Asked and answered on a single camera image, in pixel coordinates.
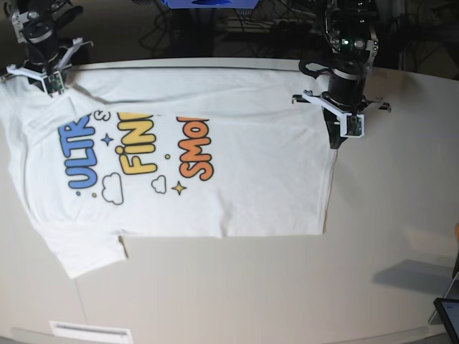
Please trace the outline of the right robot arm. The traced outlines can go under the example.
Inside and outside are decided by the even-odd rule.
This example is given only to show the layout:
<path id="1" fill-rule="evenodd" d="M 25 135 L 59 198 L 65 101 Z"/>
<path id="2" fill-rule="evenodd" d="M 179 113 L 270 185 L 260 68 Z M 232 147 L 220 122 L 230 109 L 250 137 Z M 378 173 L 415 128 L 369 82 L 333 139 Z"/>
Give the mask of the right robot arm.
<path id="1" fill-rule="evenodd" d="M 61 30 L 83 13 L 71 1 L 5 1 L 3 10 L 17 42 L 23 47 L 23 66 L 51 75 L 66 67 L 81 39 L 64 38 Z"/>

